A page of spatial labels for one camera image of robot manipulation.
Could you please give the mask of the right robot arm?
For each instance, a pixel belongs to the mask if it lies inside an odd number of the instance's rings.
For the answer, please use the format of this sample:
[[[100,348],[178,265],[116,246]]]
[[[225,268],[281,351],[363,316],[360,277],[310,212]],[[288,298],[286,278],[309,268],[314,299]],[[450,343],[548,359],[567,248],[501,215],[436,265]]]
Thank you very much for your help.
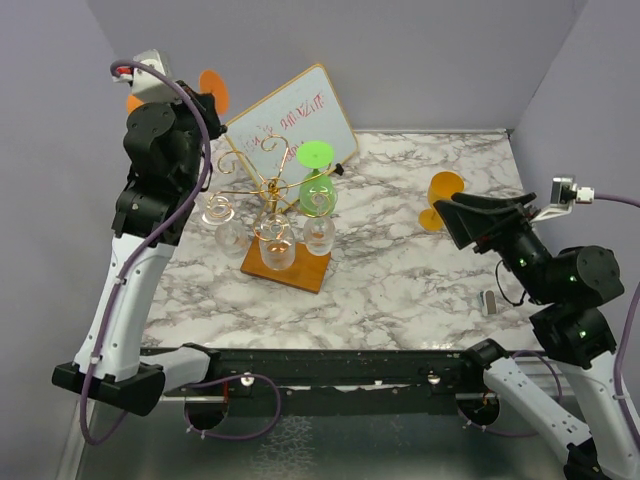
[[[496,252],[539,311],[529,320],[538,343],[569,383],[584,418],[576,419],[519,368],[497,342],[467,349],[459,367],[469,390],[488,388],[510,404],[546,441],[568,479],[636,479],[639,416],[621,375],[623,344],[600,306],[624,292],[610,249],[581,246],[552,255],[534,225],[552,209],[537,209],[534,194],[493,199],[455,193],[438,200],[460,249]]]

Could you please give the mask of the orange plastic wine glass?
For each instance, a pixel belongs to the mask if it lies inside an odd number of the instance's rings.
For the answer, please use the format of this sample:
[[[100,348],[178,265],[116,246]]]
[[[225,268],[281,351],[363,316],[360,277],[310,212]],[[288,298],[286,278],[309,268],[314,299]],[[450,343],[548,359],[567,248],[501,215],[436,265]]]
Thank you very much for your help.
[[[226,83],[214,70],[203,70],[199,76],[201,93],[211,93],[215,97],[216,112],[225,115],[230,107],[230,95]]]

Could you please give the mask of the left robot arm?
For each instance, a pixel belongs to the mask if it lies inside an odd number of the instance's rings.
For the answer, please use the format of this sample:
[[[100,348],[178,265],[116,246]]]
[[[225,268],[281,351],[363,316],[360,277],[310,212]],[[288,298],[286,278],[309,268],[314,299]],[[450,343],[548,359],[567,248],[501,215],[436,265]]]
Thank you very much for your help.
[[[80,350],[52,375],[58,387],[138,416],[184,383],[206,395],[221,380],[202,348],[180,348],[158,360],[140,355],[157,285],[193,209],[190,196],[201,189],[202,140],[226,131],[213,93],[184,90],[192,107],[171,94],[127,118],[123,147],[131,165],[116,201],[107,280]]]

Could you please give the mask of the yellow plastic wine glass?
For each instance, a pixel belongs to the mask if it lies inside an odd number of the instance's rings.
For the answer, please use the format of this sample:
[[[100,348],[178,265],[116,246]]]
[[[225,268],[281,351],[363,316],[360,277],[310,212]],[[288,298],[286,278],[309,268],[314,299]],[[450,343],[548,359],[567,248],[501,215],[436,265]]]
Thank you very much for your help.
[[[442,171],[434,175],[427,190],[429,207],[423,210],[418,217],[420,226],[426,231],[441,229],[443,221],[435,210],[435,202],[450,200],[453,194],[462,192],[464,187],[464,180],[455,172]]]

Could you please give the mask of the clear ribbed goblet glass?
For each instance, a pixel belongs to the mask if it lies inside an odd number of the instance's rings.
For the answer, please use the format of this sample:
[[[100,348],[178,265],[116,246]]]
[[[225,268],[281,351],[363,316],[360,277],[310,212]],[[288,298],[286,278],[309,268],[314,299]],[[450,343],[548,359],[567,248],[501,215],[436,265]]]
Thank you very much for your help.
[[[293,265],[296,238],[285,215],[267,214],[258,221],[254,230],[259,241],[261,259],[267,268],[283,271]]]

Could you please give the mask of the green plastic wine glass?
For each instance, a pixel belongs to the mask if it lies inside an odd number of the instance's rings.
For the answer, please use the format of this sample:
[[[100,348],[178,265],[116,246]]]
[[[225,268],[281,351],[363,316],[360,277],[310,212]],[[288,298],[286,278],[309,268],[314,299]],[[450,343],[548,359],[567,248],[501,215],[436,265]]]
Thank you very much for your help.
[[[330,215],[337,203],[337,193],[328,171],[334,150],[323,141],[303,143],[296,152],[298,162],[310,172],[299,186],[299,209],[306,215]]]

